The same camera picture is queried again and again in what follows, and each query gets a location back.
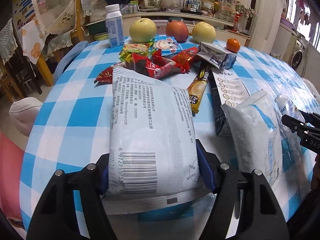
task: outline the silver screw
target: silver screw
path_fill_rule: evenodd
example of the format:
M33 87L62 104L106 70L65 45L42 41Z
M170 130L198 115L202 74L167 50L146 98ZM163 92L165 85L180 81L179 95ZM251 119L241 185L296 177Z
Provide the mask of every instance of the silver screw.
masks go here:
M254 173L258 176L261 176L262 175L262 171L258 170L258 169L255 169L254 170Z
M227 169L230 168L230 166L227 163L221 163L220 168L223 169L223 170L227 170Z
M96 168L96 165L94 163L90 163L87 166L87 169L90 170L90 171L94 170L95 168Z
M62 170L56 170L56 172L54 173L56 176L61 176L63 173Z

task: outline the yellow round container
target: yellow round container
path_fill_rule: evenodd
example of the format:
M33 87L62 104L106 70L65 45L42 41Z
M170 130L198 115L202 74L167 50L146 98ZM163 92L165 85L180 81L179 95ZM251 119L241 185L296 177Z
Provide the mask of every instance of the yellow round container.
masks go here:
M108 34L107 33L97 33L93 35L93 38L95 41L104 41L108 39Z

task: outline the white wet wipes package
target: white wet wipes package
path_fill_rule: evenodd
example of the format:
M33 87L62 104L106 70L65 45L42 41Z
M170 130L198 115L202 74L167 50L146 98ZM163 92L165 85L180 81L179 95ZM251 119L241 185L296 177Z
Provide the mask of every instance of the white wet wipes package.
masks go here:
M194 200L208 193L199 179L188 91L116 67L107 214Z
M295 119L300 120L301 122L305 122L298 108L288 97L280 94L276 97L275 102L277 103L280 113L282 115L287 114Z
M282 147L270 95L260 90L236 107L221 107L230 125L239 170L259 169L273 185L282 174Z

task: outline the washing machine door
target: washing machine door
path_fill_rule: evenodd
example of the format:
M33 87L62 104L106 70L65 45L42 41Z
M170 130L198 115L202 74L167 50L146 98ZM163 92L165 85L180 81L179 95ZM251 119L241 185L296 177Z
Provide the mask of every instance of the washing machine door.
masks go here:
M303 57L303 52L302 50L298 49L296 50L291 57L290 60L290 66L294 69L297 70L297 68L299 67L301 61L302 61L302 57Z

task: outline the white curtain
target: white curtain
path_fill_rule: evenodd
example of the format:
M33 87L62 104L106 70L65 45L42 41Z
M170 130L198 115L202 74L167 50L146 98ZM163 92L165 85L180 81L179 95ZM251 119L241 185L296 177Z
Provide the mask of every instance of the white curtain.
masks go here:
M269 54L286 0L258 0L256 6L258 16L249 47Z

